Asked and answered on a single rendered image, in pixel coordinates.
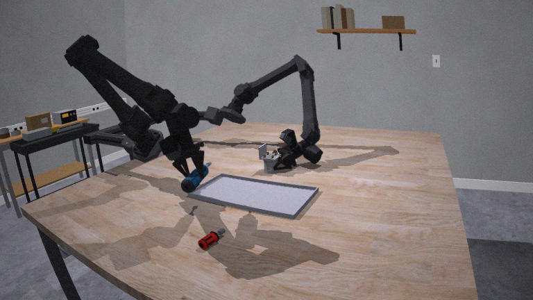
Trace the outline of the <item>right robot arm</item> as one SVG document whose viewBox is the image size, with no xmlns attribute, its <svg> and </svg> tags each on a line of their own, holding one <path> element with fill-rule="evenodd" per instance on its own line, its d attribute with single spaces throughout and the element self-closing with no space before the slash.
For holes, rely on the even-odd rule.
<svg viewBox="0 0 533 300">
<path fill-rule="evenodd" d="M 169 133 L 175 132 L 175 135 L 169 135 L 159 142 L 163 155 L 169 160 L 177 160 L 181 151 L 191 149 L 194 143 L 189 129 L 199 123 L 197 109 L 186 103 L 178 103 L 168 89 L 154 86 L 132 75 L 98 52 L 98 48 L 97 40 L 90 35 L 82 35 L 66 50 L 65 59 L 114 110 L 120 121 L 119 127 L 134 141 L 133 152 L 146 158 L 160 138 L 158 132 L 149 129 L 150 117 L 157 124 L 165 119 Z M 137 105 L 130 107 L 107 80 L 129 95 L 150 117 Z"/>
</svg>

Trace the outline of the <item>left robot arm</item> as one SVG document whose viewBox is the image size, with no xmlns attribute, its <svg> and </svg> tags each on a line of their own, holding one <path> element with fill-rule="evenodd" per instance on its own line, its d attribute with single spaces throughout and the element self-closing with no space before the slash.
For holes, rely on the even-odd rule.
<svg viewBox="0 0 533 300">
<path fill-rule="evenodd" d="M 303 132 L 301 134 L 303 140 L 297 143 L 294 130 L 287 129 L 283 131 L 279 137 L 286 143 L 286 145 L 281 148 L 294 152 L 294 156 L 301 153 L 304 158 L 311 163 L 316 164 L 320 161 L 323 151 L 315 145 L 316 142 L 320 140 L 320 129 L 316 116 L 313 84 L 314 71 L 307 61 L 299 55 L 295 55 L 288 63 L 256 81 L 239 84 L 234 89 L 235 96 L 231 103 L 228 104 L 228 107 L 223 106 L 223 108 L 233 109 L 241 114 L 243 111 L 243 105 L 252 103 L 254 99 L 258 97 L 260 91 L 297 71 L 300 73 L 303 98 Z M 308 144 L 304 138 L 310 143 Z"/>
</svg>

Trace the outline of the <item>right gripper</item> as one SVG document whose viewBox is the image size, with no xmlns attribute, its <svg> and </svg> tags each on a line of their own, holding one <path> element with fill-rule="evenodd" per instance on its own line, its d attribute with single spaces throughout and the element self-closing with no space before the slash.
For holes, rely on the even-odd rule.
<svg viewBox="0 0 533 300">
<path fill-rule="evenodd" d="M 172 165 L 180 173 L 182 173 L 185 178 L 187 177 L 187 175 L 190 174 L 187 161 L 186 161 L 187 158 L 192 158 L 192 161 L 199 175 L 201 176 L 202 179 L 204 178 L 204 171 L 203 171 L 204 151 L 199 150 L 200 147 L 203 147 L 203 146 L 204 146 L 203 142 L 198 142 L 194 144 L 194 146 L 191 149 L 186 149 L 184 151 L 181 151 L 180 157 L 172 163 Z M 199 160 L 199 156 L 200 156 L 200 160 Z"/>
</svg>

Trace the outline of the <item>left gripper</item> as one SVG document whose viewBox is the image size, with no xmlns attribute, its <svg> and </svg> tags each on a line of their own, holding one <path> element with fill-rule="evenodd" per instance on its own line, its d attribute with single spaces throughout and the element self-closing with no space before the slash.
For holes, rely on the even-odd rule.
<svg viewBox="0 0 533 300">
<path fill-rule="evenodd" d="M 279 153 L 281 154 L 281 157 L 278 158 L 278 162 L 273 167 L 274 170 L 281 170 L 281 169 L 292 169 L 291 164 L 295 167 L 296 166 L 296 159 L 299 158 L 301 155 L 298 154 L 294 157 L 294 153 L 292 151 L 288 151 L 286 149 L 278 148 L 274 150 L 272 153 Z M 283 162 L 284 161 L 284 162 Z M 279 164 L 285 165 L 285 167 L 277 167 Z"/>
</svg>

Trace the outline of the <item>grey metal bracket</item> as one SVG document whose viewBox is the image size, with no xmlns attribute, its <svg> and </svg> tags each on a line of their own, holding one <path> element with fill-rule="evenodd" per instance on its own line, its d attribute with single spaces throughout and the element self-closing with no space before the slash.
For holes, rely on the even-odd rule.
<svg viewBox="0 0 533 300">
<path fill-rule="evenodd" d="M 259 159 L 260 160 L 277 160 L 281 154 L 274 154 L 274 153 L 269 153 L 269 155 L 267 155 L 267 144 L 264 143 L 261 147 L 259 147 Z M 263 155 L 266 155 L 265 158 Z M 274 155 L 274 157 L 272 158 L 271 156 Z"/>
</svg>

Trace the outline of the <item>blue nut driver barrel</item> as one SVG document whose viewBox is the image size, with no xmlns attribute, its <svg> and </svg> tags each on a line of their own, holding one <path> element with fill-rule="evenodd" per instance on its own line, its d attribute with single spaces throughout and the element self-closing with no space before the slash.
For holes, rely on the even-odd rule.
<svg viewBox="0 0 533 300">
<path fill-rule="evenodd" d="M 211 162 L 208 161 L 206 165 L 203 165 L 204 178 L 208 175 L 208 167 L 211 165 Z M 190 193 L 195 191 L 196 187 L 199 186 L 199 183 L 203 179 L 199 175 L 197 169 L 195 168 L 181 183 L 181 188 L 184 192 Z"/>
</svg>

